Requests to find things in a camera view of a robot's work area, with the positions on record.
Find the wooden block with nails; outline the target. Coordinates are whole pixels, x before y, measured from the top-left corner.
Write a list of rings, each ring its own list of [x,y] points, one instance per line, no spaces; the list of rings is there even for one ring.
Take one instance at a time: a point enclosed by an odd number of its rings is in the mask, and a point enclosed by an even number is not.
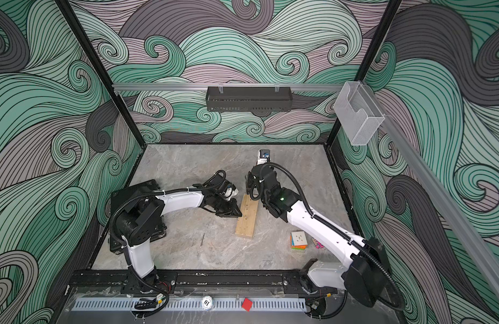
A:
[[[256,226],[257,210],[260,201],[254,201],[248,194],[241,203],[242,216],[238,218],[235,235],[242,238],[253,238]]]

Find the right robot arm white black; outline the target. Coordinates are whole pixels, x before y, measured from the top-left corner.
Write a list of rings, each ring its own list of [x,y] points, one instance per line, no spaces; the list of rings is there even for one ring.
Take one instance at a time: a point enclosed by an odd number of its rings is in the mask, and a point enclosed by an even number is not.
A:
[[[337,258],[336,263],[314,261],[305,267],[307,289],[344,290],[367,307],[382,300],[383,290],[393,279],[379,240],[349,232],[313,209],[299,182],[276,163],[254,166],[246,177],[246,192],[273,217],[310,235]]]

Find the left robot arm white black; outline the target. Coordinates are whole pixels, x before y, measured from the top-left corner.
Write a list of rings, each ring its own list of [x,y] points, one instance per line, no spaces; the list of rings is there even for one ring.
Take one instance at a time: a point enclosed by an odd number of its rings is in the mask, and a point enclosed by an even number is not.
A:
[[[110,237],[120,245],[132,276],[150,285],[148,280],[156,276],[150,240],[155,236],[162,216],[199,208],[218,217],[241,217],[236,200],[238,192],[222,174],[214,175],[203,184],[172,190],[155,191],[149,186],[140,186],[112,212]]]

